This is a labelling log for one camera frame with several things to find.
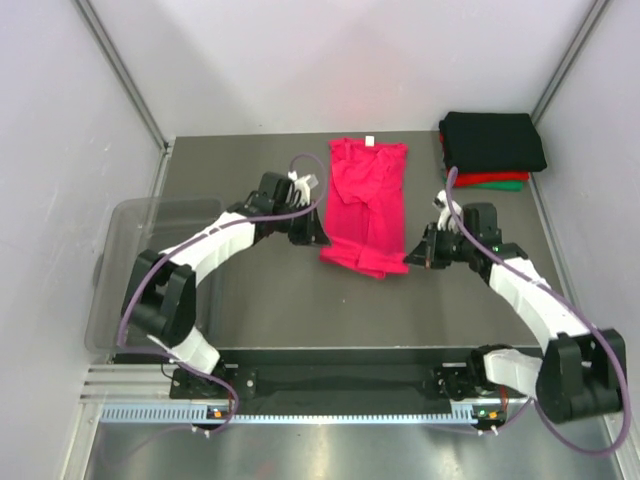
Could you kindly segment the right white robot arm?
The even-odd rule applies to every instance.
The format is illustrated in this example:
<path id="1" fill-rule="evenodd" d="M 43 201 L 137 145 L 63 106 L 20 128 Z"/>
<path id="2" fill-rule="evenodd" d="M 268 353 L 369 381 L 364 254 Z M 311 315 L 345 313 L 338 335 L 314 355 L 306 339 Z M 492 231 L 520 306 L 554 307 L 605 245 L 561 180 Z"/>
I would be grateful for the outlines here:
<path id="1" fill-rule="evenodd" d="M 467 360 L 467 384 L 487 396 L 500 386 L 532 398 L 554 424 L 620 412 L 626 377 L 625 344 L 613 329 L 590 330 L 564 304 L 515 243 L 505 243 L 491 203 L 464 206 L 440 191 L 439 213 L 408 265 L 441 270 L 465 263 L 501 297 L 534 335 L 541 357 L 508 345 L 486 345 Z"/>

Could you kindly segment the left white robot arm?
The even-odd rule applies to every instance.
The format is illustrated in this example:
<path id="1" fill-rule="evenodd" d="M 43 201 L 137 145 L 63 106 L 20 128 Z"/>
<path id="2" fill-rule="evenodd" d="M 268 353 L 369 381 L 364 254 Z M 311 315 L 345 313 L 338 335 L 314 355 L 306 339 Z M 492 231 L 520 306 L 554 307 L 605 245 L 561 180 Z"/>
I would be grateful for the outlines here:
<path id="1" fill-rule="evenodd" d="M 124 344 L 127 328 L 134 326 L 192 369 L 192 384 L 203 395 L 220 394 L 227 382 L 220 353 L 196 326 L 199 285 L 234 255 L 274 233 L 296 246 L 328 246 L 312 200 L 318 185 L 313 174 L 267 172 L 245 200 L 200 232 L 160 252 L 140 253 L 126 289 L 117 344 Z"/>

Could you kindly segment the pink t shirt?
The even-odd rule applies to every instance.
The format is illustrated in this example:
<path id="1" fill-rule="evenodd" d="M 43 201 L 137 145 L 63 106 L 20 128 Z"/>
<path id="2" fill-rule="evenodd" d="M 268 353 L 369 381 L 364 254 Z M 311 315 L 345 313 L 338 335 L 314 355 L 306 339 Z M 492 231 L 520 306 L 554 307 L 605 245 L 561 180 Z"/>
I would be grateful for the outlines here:
<path id="1" fill-rule="evenodd" d="M 329 142 L 324 226 L 331 241 L 320 260 L 376 279 L 405 275 L 404 174 L 408 147 L 339 138 Z"/>

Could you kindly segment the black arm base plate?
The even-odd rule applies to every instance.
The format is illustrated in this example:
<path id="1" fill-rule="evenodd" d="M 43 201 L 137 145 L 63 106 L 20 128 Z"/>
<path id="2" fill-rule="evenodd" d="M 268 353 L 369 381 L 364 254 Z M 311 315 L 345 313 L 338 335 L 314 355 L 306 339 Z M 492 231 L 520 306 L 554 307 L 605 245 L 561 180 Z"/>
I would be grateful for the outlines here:
<path id="1" fill-rule="evenodd" d="M 466 347 L 228 348 L 213 375 L 245 401 L 280 392 L 408 390 L 454 401 L 501 394 L 472 365 L 476 355 Z"/>

